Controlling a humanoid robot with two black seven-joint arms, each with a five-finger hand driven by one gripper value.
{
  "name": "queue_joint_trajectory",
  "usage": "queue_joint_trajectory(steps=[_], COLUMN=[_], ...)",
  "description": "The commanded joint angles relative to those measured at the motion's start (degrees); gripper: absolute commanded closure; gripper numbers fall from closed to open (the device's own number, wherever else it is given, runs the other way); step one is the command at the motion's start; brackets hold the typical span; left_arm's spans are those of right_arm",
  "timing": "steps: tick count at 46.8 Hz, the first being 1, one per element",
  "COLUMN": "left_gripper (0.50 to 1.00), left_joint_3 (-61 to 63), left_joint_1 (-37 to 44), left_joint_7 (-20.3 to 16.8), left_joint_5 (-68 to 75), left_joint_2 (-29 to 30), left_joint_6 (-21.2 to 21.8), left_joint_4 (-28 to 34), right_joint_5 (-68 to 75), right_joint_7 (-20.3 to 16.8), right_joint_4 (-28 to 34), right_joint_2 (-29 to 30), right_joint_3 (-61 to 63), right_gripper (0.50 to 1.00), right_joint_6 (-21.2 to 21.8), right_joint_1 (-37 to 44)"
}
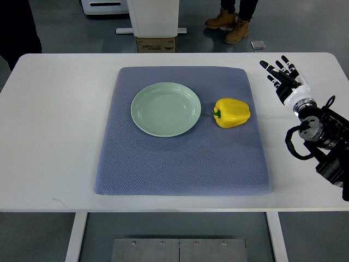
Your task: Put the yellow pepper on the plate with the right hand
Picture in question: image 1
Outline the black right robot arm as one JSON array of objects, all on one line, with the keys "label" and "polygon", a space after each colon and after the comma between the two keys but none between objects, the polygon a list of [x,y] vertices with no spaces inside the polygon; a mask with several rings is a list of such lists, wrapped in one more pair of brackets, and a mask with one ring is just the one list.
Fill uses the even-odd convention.
[{"label": "black right robot arm", "polygon": [[[287,149],[300,160],[315,158],[316,172],[331,184],[342,188],[342,199],[348,201],[348,120],[330,109],[335,101],[332,96],[326,105],[319,108],[310,98],[295,103],[293,111],[300,119],[300,125],[286,133]],[[297,132],[304,140],[309,154],[300,155],[293,143],[292,135]]]}]

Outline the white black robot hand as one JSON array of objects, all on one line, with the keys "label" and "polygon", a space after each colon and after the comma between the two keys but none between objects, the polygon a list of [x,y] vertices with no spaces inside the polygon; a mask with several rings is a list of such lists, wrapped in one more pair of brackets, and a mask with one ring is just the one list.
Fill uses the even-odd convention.
[{"label": "white black robot hand", "polygon": [[260,61],[282,104],[292,108],[302,99],[311,99],[310,86],[304,75],[285,55],[281,56],[281,61],[275,61],[275,64],[273,66],[266,61]]}]

